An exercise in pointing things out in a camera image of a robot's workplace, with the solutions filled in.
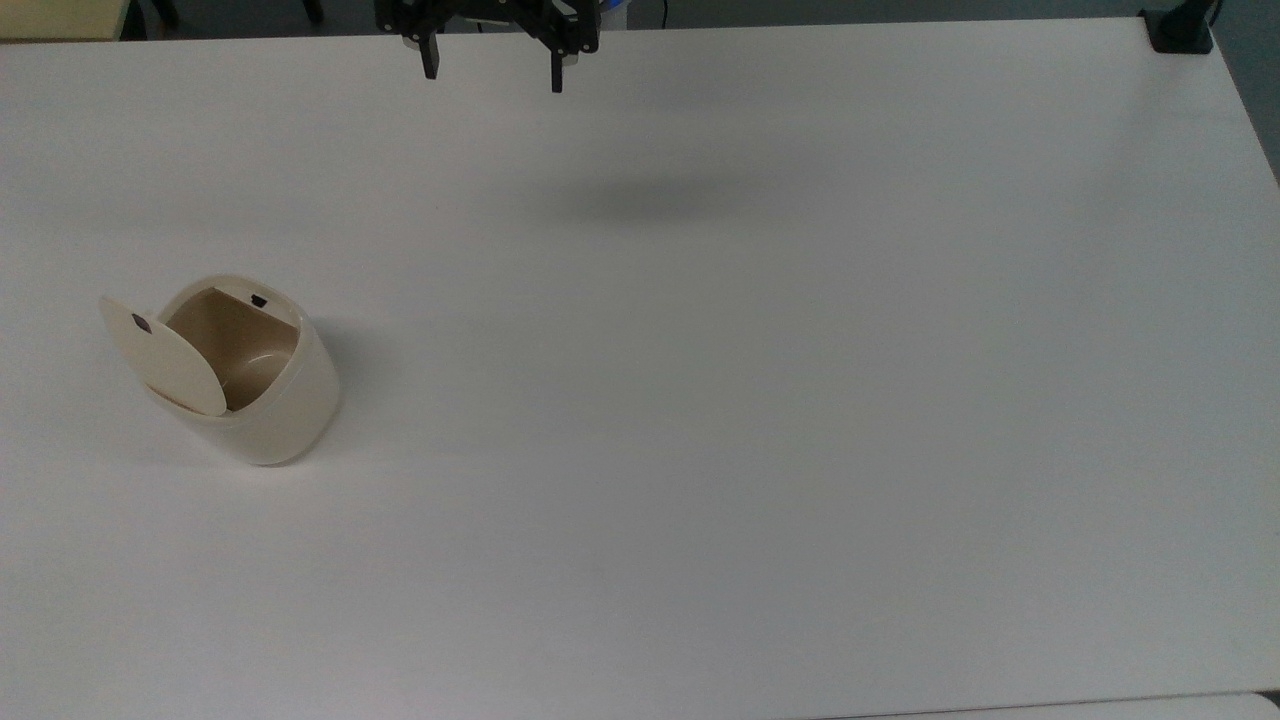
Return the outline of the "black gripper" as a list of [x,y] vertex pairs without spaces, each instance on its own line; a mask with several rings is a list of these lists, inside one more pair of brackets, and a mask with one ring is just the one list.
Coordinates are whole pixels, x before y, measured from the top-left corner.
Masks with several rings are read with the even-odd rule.
[[600,45],[599,1],[376,1],[375,24],[420,51],[424,74],[436,79],[436,36],[452,20],[512,26],[550,50],[550,91],[562,94],[568,55],[595,53]]

